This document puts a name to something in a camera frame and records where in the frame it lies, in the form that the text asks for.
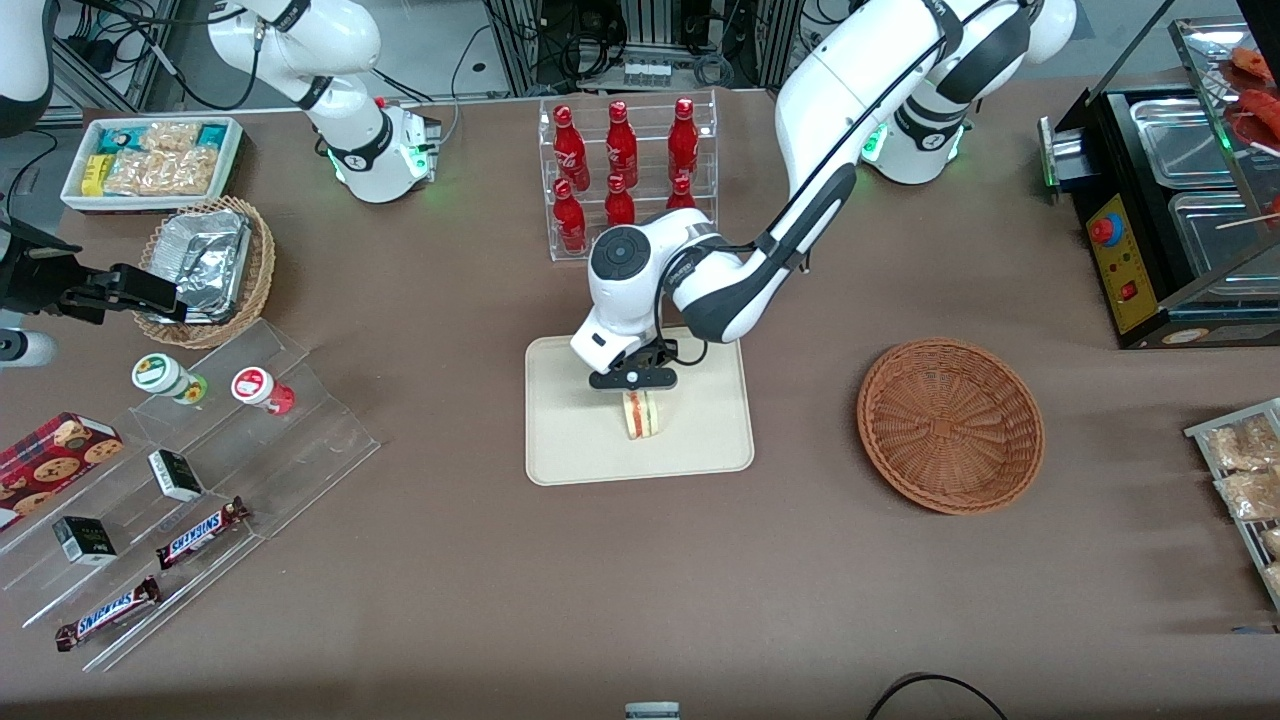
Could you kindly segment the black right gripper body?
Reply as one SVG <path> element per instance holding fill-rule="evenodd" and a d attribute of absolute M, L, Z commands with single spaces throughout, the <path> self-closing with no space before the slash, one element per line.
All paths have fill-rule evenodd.
<path fill-rule="evenodd" d="M 67 243 L 32 225 L 4 225 L 3 309 L 14 313 L 61 313 L 61 293 L 93 284 L 99 270 L 82 266 L 79 245 Z"/>

